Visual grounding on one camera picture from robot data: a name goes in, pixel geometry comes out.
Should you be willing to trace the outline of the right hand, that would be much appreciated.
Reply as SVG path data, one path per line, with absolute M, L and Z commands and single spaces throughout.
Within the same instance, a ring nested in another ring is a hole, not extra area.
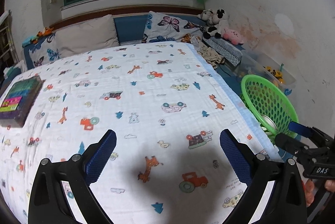
M 305 193 L 305 199 L 306 199 L 306 205 L 309 207 L 311 203 L 314 201 L 314 182 L 311 179 L 308 179 L 305 183 L 304 187 L 304 193 Z M 325 189 L 329 192 L 334 193 L 335 191 L 335 181 L 334 180 L 327 180 L 324 185 Z

